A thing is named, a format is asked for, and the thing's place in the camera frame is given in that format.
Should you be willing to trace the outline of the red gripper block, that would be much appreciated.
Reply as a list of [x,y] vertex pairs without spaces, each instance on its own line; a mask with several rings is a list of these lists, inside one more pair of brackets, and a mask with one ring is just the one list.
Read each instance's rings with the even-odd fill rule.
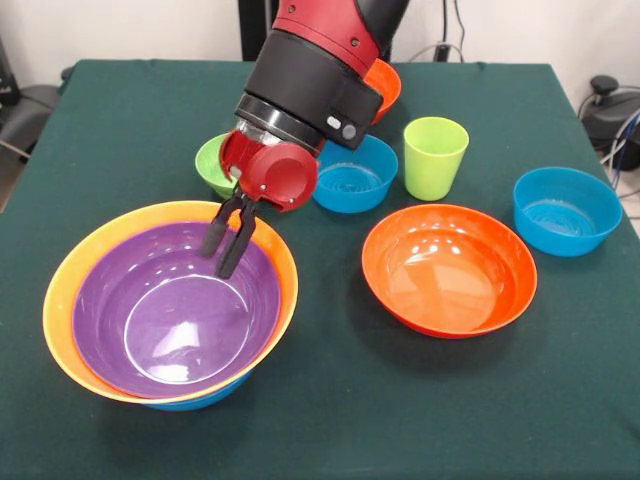
[[[309,151],[294,143],[267,145],[233,130],[220,147],[219,163],[225,176],[235,178],[236,185],[250,199],[240,210],[240,228],[227,244],[217,267],[217,275],[229,279],[255,231],[256,202],[267,202],[281,212],[301,208],[315,190],[318,162]],[[203,257],[215,254],[229,230],[232,213],[239,208],[237,196],[221,204],[203,237]]]

